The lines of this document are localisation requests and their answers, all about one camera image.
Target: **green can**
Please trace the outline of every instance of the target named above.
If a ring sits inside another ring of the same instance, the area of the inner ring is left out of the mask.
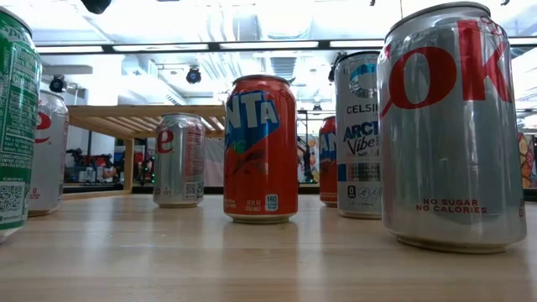
[[[0,243],[28,217],[40,81],[32,31],[0,8]]]

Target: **table surface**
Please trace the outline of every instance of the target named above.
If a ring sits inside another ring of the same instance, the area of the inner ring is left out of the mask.
[[[315,195],[270,226],[233,223],[221,195],[192,209],[150,195],[70,200],[0,246],[0,300],[536,300],[537,205],[526,212],[525,241],[466,255],[397,243],[381,221],[340,217]]]

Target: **silver can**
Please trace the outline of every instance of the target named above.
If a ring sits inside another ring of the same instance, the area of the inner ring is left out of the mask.
[[[205,127],[192,114],[166,114],[157,127],[153,201],[163,208],[203,200]]]
[[[64,99],[49,91],[39,91],[29,216],[47,215],[60,206],[68,128]]]
[[[380,219],[378,51],[341,58],[335,69],[337,208],[346,217]]]
[[[477,3],[396,23],[378,59],[383,224],[401,241],[496,253],[526,236],[507,35]]]

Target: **red can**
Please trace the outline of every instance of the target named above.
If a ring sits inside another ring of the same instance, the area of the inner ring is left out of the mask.
[[[319,193],[327,206],[337,207],[336,116],[327,117],[319,129]]]
[[[298,208],[296,102],[289,82],[248,75],[226,102],[224,213],[235,222],[286,222]]]

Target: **metal can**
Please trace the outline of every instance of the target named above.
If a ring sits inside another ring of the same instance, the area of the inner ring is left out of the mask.
[[[205,127],[193,114],[166,114],[157,126],[153,201],[162,208],[203,200]]]
[[[378,151],[378,51],[361,51],[336,64],[337,208],[342,216],[381,216]]]
[[[337,207],[336,116],[323,119],[319,148],[319,195],[326,206]]]
[[[0,242],[28,217],[41,59],[29,26],[0,8]]]
[[[286,222],[297,212],[296,102],[289,82],[248,75],[226,102],[224,212],[235,222]]]
[[[60,206],[68,130],[69,114],[63,98],[40,91],[29,195],[30,217],[50,214]]]
[[[383,223],[401,241],[496,253],[526,236],[507,35],[477,3],[396,23],[378,60]]]

